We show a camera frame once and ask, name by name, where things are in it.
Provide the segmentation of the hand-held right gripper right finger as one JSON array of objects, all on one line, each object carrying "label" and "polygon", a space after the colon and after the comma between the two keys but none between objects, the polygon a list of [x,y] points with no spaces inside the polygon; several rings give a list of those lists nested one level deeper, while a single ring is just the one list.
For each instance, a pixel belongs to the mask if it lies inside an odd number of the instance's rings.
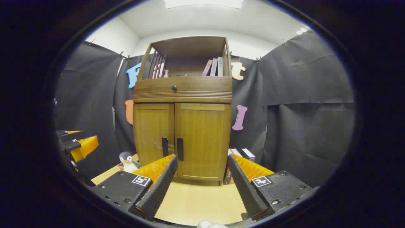
[{"label": "hand-held right gripper right finger", "polygon": [[273,172],[231,154],[228,166],[249,218],[262,219],[283,211],[312,193],[312,188],[287,171]]}]

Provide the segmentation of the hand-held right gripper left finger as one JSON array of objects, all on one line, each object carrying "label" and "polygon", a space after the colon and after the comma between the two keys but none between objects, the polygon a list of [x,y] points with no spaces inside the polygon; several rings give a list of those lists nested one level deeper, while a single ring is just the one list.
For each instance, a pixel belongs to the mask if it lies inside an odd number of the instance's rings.
[{"label": "hand-held right gripper left finger", "polygon": [[119,170],[92,191],[120,210],[153,220],[177,171],[175,154],[130,173]]}]

